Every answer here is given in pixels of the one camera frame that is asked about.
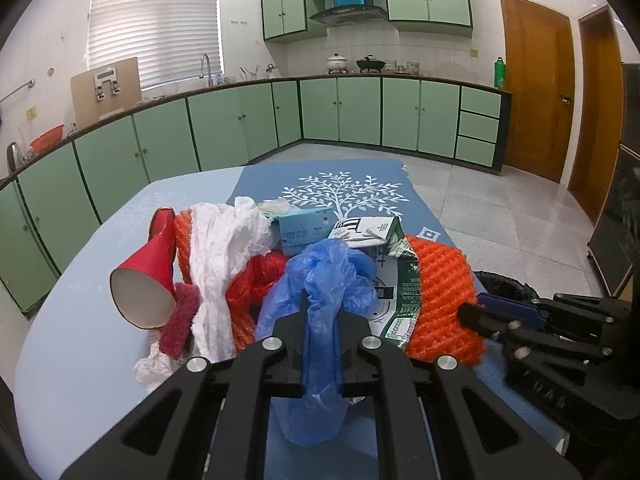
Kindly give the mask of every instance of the green bottle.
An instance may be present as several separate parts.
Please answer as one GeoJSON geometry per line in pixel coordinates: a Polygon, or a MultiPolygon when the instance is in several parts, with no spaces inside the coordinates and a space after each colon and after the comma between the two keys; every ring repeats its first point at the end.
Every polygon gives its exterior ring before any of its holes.
{"type": "Polygon", "coordinates": [[[494,86],[500,90],[504,90],[507,79],[507,66],[501,57],[494,64],[494,86]]]}

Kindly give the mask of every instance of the orange mesh net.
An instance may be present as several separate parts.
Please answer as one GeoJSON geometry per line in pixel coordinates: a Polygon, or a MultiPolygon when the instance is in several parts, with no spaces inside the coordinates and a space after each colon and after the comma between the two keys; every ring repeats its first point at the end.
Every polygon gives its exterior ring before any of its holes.
{"type": "MultiPolygon", "coordinates": [[[[185,283],[191,284],[191,211],[182,211],[174,221],[175,244],[178,248],[178,265],[185,283]]],[[[231,332],[234,337],[236,351],[240,352],[255,341],[255,323],[248,312],[230,309],[231,332]]]]}
{"type": "Polygon", "coordinates": [[[471,268],[459,249],[414,236],[407,240],[420,261],[422,309],[406,353],[422,361],[448,354],[468,366],[480,362],[483,339],[458,321],[462,303],[477,303],[471,268]]]}

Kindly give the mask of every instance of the tiled floor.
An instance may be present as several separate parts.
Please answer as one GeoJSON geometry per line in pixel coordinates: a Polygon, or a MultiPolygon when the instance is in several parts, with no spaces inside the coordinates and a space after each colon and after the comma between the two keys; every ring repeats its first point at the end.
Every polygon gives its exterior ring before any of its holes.
{"type": "Polygon", "coordinates": [[[574,197],[549,180],[506,166],[502,176],[374,150],[299,144],[266,162],[400,158],[418,195],[466,254],[473,270],[527,282],[540,296],[602,296],[586,259],[593,225],[574,197]]]}

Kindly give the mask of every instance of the black trash bag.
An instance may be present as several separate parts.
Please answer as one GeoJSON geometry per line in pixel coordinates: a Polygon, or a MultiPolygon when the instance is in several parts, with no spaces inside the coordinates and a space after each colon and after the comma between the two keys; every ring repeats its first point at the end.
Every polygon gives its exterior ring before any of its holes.
{"type": "Polygon", "coordinates": [[[526,283],[523,285],[513,278],[507,278],[494,272],[484,272],[484,270],[476,272],[476,276],[486,291],[494,296],[522,302],[540,298],[529,285],[526,283]]]}

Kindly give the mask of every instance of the window blind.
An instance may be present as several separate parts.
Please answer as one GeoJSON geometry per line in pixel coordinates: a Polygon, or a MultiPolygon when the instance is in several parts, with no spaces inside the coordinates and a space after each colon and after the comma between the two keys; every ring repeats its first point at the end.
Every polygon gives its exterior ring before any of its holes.
{"type": "Polygon", "coordinates": [[[91,0],[89,69],[137,57],[145,89],[199,76],[206,52],[219,73],[217,7],[216,0],[91,0]]]}

